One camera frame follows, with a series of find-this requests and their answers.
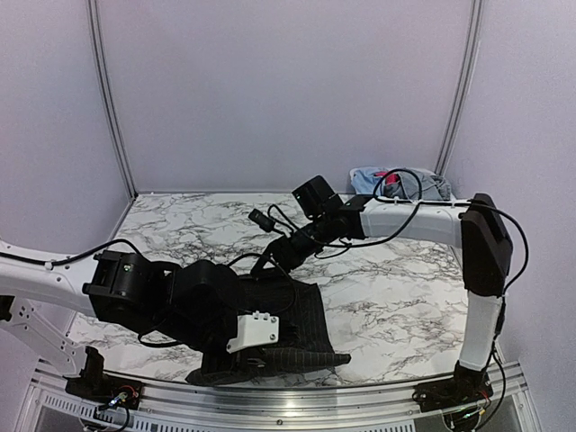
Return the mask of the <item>black pinstriped shirt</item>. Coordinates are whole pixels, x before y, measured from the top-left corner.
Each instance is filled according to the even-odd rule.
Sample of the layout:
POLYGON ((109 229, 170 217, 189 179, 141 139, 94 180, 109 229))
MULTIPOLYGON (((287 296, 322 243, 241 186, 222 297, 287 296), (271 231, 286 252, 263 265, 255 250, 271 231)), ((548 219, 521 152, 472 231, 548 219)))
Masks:
POLYGON ((264 349, 267 366, 217 382, 203 379, 199 367, 185 377, 187 383, 202 387, 231 385, 282 374, 317 372, 350 363, 351 355, 337 353, 330 343, 317 284, 288 281, 283 276, 255 280, 242 275, 240 281, 251 311, 269 312, 280 318, 279 342, 264 349))

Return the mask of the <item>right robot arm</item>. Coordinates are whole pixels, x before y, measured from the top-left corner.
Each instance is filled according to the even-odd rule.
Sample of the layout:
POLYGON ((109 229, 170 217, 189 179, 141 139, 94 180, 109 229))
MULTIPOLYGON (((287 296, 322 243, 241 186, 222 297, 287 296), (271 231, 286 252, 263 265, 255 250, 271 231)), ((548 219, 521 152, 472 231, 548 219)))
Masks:
POLYGON ((461 352, 450 378, 423 382, 414 401, 422 411, 443 410, 492 396, 487 369, 496 360, 496 340, 505 317, 506 291, 512 284, 513 252, 506 229, 509 216, 485 193, 471 200, 429 200, 388 196, 378 189, 343 201, 316 176, 297 188, 294 198, 308 218, 293 223, 277 206, 252 211, 250 219, 279 238, 265 259, 285 272, 324 248, 336 254, 355 250, 350 274, 369 275, 371 285, 348 287, 328 305, 330 330, 346 342, 403 344, 418 361, 434 344, 447 349, 451 301, 431 301, 430 290, 443 278, 461 278, 466 323, 457 336, 461 352))

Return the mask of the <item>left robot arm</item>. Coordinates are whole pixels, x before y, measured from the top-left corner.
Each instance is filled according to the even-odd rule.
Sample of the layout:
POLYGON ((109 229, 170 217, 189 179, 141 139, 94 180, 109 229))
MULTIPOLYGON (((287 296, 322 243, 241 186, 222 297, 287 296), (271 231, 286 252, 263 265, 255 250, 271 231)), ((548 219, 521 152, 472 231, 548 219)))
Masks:
POLYGON ((62 306, 143 338, 159 332, 225 369, 262 365, 258 350, 280 338, 275 312, 250 310, 239 276, 207 260, 182 267, 150 261, 110 243, 77 256, 1 244, 1 327, 66 379, 69 394, 92 401, 134 400, 142 385, 113 378, 104 357, 78 347, 33 310, 32 302, 62 306))

